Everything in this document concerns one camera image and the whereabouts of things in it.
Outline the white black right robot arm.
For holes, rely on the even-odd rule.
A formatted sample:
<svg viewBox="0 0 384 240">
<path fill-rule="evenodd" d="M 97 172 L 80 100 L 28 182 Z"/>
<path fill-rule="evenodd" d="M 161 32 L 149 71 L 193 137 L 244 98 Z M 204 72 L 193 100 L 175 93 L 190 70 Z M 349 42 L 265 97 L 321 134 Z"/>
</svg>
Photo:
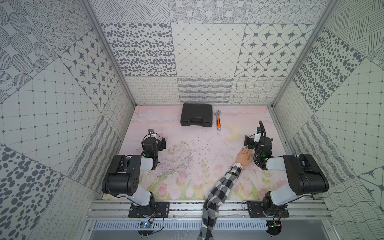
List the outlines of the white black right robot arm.
<svg viewBox="0 0 384 240">
<path fill-rule="evenodd" d="M 256 133 L 244 137 L 244 147 L 254 150 L 253 161 L 263 171 L 281 171 L 288 182 L 263 197 L 262 212 L 267 217 L 286 217 L 289 203 L 304 196 L 314 197 L 329 190 L 329 182 L 312 155 L 272 156 L 273 139 L 269 138 L 262 121 Z"/>
</svg>

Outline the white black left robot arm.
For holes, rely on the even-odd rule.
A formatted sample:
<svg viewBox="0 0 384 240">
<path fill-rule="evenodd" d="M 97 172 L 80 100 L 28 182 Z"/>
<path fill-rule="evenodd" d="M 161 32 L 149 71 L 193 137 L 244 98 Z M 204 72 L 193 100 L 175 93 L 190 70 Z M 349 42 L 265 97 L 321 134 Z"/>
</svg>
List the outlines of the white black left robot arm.
<svg viewBox="0 0 384 240">
<path fill-rule="evenodd" d="M 140 185 L 140 173 L 154 171 L 159 152 L 166 149 L 166 139 L 149 129 L 142 142 L 140 155 L 115 155 L 102 181 L 102 191 L 115 198 L 131 201 L 129 218 L 167 218 L 169 202 L 155 201 L 152 192 Z"/>
</svg>

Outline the black white checkered sleeve forearm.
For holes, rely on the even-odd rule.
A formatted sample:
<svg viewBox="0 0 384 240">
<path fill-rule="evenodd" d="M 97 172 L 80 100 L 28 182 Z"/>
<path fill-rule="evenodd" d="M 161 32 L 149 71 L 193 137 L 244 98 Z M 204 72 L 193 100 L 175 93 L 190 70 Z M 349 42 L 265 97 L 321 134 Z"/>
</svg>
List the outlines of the black white checkered sleeve forearm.
<svg viewBox="0 0 384 240">
<path fill-rule="evenodd" d="M 214 239 L 213 229 L 219 215 L 219 207 L 225 203 L 241 172 L 241 169 L 231 167 L 210 191 L 203 205 L 203 223 L 198 240 Z"/>
</svg>

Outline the mannequin hand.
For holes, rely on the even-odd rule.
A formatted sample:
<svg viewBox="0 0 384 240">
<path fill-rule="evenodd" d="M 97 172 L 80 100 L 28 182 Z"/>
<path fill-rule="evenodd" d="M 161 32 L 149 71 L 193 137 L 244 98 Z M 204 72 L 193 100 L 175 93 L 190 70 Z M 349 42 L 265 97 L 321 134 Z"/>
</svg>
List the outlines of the mannequin hand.
<svg viewBox="0 0 384 240">
<path fill-rule="evenodd" d="M 243 167 L 248 166 L 253 161 L 253 150 L 250 150 L 246 147 L 242 148 L 237 155 L 235 163 L 241 163 Z"/>
</svg>

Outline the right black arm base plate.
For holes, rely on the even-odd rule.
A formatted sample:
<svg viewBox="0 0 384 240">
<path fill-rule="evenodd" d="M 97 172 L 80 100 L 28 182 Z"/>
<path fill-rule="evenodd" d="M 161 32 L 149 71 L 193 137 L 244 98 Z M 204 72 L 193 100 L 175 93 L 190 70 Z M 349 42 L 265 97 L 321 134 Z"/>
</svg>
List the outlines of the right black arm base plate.
<svg viewBox="0 0 384 240">
<path fill-rule="evenodd" d="M 288 218 L 288 206 L 276 206 L 264 204 L 262 201 L 246 201 L 245 209 L 249 212 L 250 218 Z"/>
</svg>

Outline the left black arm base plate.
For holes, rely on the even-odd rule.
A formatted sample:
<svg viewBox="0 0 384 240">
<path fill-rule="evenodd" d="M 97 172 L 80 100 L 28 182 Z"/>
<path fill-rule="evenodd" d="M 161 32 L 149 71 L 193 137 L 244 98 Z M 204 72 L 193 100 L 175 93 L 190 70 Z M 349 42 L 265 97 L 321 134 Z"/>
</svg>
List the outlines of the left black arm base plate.
<svg viewBox="0 0 384 240">
<path fill-rule="evenodd" d="M 148 206 L 131 204 L 129 218 L 167 218 L 169 216 L 170 202 L 153 202 Z"/>
</svg>

